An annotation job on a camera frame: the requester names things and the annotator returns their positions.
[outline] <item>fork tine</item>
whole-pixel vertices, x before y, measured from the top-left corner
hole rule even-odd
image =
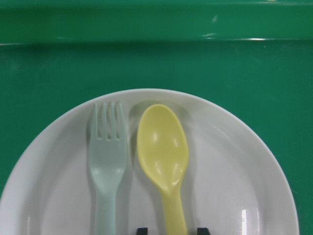
[[[123,113],[123,106],[121,102],[117,102],[116,103],[116,119],[118,122],[118,129],[117,129],[117,134],[118,134],[118,138],[122,139],[123,137],[125,137],[125,121],[124,121],[124,113]]]
[[[109,130],[108,130],[108,118],[107,118],[107,105],[105,103],[102,103],[101,120],[102,120],[102,128],[101,128],[102,138],[108,139]]]
[[[115,117],[115,105],[114,103],[110,104],[110,109],[109,109],[109,125],[111,127],[111,139],[116,139],[117,134],[116,134],[116,117]]]
[[[94,104],[93,110],[92,110],[90,136],[96,136],[97,138],[99,138],[99,135],[98,135],[98,105],[97,105],[97,103]]]

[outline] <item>spoon bowl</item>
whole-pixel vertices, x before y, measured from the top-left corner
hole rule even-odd
[[[188,165],[188,145],[171,109],[156,104],[144,112],[138,127],[137,150],[141,168],[161,194],[167,235],[186,235],[180,188]]]

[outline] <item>fork handle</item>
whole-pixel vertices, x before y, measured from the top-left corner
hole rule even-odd
[[[96,193],[93,235],[116,235],[115,194]]]

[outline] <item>black holder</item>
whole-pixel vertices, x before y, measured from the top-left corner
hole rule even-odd
[[[148,228],[137,229],[136,235],[148,235]],[[197,228],[197,235],[210,235],[207,228]]]

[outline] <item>light green fork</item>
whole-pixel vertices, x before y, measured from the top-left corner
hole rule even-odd
[[[116,193],[127,167],[128,143],[120,102],[94,106],[89,173],[95,188],[93,235],[116,235]]]

